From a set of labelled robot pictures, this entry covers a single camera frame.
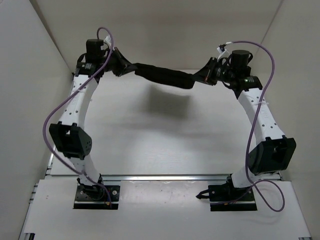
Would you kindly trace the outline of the black skirt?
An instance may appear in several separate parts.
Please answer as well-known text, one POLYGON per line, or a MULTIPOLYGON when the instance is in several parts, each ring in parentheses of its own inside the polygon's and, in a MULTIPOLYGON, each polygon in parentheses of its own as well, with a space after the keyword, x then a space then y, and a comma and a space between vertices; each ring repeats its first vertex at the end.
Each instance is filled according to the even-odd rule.
POLYGON ((149 64, 135 63, 134 65, 136 67, 135 75, 151 82, 186 90, 194 87, 195 81, 190 73, 149 64))

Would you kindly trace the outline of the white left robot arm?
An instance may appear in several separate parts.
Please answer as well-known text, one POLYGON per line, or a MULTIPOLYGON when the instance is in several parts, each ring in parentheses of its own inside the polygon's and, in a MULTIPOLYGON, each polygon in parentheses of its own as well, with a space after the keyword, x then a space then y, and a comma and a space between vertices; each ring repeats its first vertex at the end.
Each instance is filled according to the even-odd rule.
POLYGON ((87 110, 105 72, 120 77, 133 72, 135 66, 114 47, 110 38, 89 39, 85 47, 86 52, 76 63, 70 95, 59 105, 64 112, 57 123, 46 121, 44 131, 49 132, 56 155, 63 155, 60 162, 77 174, 79 185, 87 187, 86 191, 93 199, 99 199, 104 195, 105 187, 90 156, 93 140, 85 132, 87 110))

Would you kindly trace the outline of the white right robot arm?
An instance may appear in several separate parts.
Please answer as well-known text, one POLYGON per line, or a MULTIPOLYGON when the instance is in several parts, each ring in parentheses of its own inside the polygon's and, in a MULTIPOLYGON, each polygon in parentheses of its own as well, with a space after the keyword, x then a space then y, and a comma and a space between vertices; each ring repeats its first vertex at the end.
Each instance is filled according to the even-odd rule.
POLYGON ((253 129, 255 147, 246 150, 245 166, 233 173, 224 195, 236 200, 242 188, 249 187, 264 174, 286 170, 296 149, 296 141, 286 137, 276 123, 263 94, 257 76, 251 75, 249 62, 253 55, 247 50, 234 50, 229 57, 211 57, 207 64, 194 74, 197 82, 214 86, 217 82, 232 90, 241 104, 253 129))

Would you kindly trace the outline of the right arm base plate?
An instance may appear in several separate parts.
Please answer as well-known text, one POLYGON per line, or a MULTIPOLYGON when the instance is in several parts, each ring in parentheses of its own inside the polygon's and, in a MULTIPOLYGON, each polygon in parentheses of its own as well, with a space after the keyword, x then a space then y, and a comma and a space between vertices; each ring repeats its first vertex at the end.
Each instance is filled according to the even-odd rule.
POLYGON ((197 199, 208 199, 211 212, 253 212, 257 211, 255 196, 251 187, 236 188, 231 178, 224 184, 208 185, 195 196, 197 199))

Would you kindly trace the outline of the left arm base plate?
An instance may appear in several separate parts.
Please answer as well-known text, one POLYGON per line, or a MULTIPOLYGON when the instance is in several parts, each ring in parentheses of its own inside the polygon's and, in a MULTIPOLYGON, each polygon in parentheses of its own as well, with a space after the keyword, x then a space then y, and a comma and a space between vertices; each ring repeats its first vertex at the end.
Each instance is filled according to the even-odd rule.
POLYGON ((111 184, 104 187, 108 193, 99 186, 84 185, 77 178, 73 208, 76 210, 118 210, 121 186, 111 184))

